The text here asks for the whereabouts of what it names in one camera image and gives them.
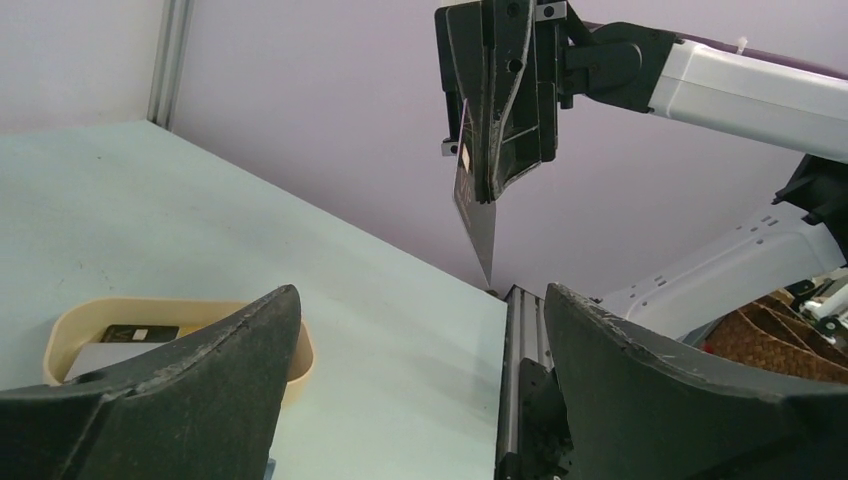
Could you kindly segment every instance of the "plastic tray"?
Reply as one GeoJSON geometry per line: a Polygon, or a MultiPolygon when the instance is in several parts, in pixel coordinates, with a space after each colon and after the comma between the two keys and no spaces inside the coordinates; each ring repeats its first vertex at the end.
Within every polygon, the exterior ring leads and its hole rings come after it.
{"type": "MultiPolygon", "coordinates": [[[[44,352],[44,383],[61,385],[71,365],[86,343],[97,342],[109,325],[207,326],[242,307],[243,302],[213,302],[159,298],[102,298],[92,300],[63,314],[53,325],[44,352]]],[[[300,336],[289,367],[283,407],[291,405],[303,393],[315,353],[306,323],[301,322],[300,336]]]]}

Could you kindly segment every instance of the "metal frame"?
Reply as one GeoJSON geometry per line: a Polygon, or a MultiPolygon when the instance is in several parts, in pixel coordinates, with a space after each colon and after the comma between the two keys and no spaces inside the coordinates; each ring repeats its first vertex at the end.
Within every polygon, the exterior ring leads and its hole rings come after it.
{"type": "Polygon", "coordinates": [[[567,424],[563,426],[565,404],[553,373],[545,302],[518,286],[506,301],[495,478],[560,480],[556,472],[570,470],[572,457],[567,424]],[[564,449],[562,435],[568,437],[564,449]]]}
{"type": "Polygon", "coordinates": [[[165,0],[147,119],[170,131],[194,0],[165,0]]]}

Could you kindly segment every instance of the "white table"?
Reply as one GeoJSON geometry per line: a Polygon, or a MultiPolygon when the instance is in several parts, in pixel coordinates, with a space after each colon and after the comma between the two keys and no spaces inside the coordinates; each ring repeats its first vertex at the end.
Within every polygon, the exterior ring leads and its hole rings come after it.
{"type": "Polygon", "coordinates": [[[92,298],[291,283],[317,363],[275,478],[492,478],[506,305],[212,154],[147,122],[0,137],[0,229],[0,387],[92,298]]]}

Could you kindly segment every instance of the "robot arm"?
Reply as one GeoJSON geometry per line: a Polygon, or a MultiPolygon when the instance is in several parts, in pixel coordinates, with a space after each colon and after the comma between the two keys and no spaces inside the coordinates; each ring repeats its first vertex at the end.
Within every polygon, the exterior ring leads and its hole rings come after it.
{"type": "Polygon", "coordinates": [[[439,9],[436,25],[451,133],[443,151],[460,153],[458,173],[473,178],[478,204],[557,150],[567,154],[556,111],[574,95],[806,154],[773,205],[607,295],[611,312],[678,338],[845,265],[848,76],[639,25],[586,24],[566,2],[454,5],[439,9]]]}

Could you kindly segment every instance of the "black card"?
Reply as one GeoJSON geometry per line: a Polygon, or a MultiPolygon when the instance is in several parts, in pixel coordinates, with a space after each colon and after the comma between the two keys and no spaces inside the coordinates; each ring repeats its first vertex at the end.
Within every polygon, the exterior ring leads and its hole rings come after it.
{"type": "Polygon", "coordinates": [[[480,203],[474,194],[473,151],[470,117],[467,115],[466,101],[462,113],[462,127],[459,133],[457,150],[456,181],[453,187],[453,200],[459,209],[462,223],[471,245],[477,254],[477,260],[486,277],[486,284],[492,284],[492,262],[495,253],[495,202],[480,203]]]}
{"type": "Polygon", "coordinates": [[[110,325],[100,343],[166,343],[177,338],[180,327],[110,325]]]}

